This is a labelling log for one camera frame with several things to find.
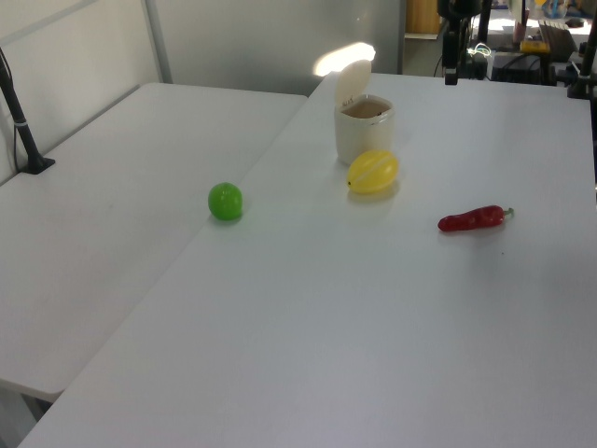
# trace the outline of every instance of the yellow lemon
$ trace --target yellow lemon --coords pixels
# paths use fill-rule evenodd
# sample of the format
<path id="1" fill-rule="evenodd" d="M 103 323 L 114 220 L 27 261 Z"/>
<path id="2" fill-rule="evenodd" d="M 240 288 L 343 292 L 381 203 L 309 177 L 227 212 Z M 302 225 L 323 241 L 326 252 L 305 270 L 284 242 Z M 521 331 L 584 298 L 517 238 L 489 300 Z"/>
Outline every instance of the yellow lemon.
<path id="1" fill-rule="evenodd" d="M 356 158 L 346 182 L 355 193 L 368 194 L 388 188 L 398 174 L 398 160 L 390 151 L 373 149 Z"/>

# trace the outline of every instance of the cup lid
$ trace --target cup lid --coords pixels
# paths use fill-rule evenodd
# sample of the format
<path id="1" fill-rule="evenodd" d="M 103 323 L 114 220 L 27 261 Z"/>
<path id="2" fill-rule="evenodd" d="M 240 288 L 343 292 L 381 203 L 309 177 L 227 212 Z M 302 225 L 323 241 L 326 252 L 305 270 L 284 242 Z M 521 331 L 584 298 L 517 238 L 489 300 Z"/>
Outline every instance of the cup lid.
<path id="1" fill-rule="evenodd" d="M 347 65 L 341 71 L 336 85 L 336 106 L 348 105 L 365 91 L 371 77 L 371 61 L 366 59 Z"/>

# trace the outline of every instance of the white cup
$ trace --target white cup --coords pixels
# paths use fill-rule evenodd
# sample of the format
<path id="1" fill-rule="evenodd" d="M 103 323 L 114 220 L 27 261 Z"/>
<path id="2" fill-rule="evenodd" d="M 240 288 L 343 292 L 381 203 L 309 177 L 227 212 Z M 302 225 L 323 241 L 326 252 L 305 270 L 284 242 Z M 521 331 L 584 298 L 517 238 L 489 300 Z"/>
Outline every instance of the white cup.
<path id="1" fill-rule="evenodd" d="M 392 150 L 395 110 L 379 96 L 362 94 L 349 104 L 336 107 L 336 150 L 338 158 L 351 164 L 371 149 Z"/>

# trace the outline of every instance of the white tabletop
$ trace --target white tabletop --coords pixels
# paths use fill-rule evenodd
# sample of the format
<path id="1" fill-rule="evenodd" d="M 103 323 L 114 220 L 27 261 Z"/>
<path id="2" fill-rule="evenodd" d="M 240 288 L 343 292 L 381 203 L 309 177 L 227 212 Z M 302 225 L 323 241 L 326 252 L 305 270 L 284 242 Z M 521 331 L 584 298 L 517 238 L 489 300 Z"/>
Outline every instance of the white tabletop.
<path id="1" fill-rule="evenodd" d="M 306 98 L 150 84 L 0 188 L 0 385 L 54 400 Z"/>
<path id="2" fill-rule="evenodd" d="M 370 202 L 336 161 L 334 81 L 245 177 L 242 219 L 208 220 L 23 448 L 594 446 L 589 105 L 374 75 L 401 168 Z M 491 203 L 516 216 L 438 232 Z"/>

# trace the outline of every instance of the yellow object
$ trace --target yellow object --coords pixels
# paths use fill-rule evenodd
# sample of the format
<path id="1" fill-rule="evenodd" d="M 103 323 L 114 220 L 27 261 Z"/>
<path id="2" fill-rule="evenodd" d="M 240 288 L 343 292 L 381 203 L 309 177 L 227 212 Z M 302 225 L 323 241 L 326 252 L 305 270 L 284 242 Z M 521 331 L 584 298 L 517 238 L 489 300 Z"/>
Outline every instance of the yellow object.
<path id="1" fill-rule="evenodd" d="M 348 170 L 346 182 L 355 193 L 376 193 L 392 185 L 397 174 L 398 160 L 394 154 L 373 149 L 356 158 Z"/>
<path id="2" fill-rule="evenodd" d="M 549 53 L 549 45 L 539 40 L 523 40 L 521 42 L 522 53 Z"/>

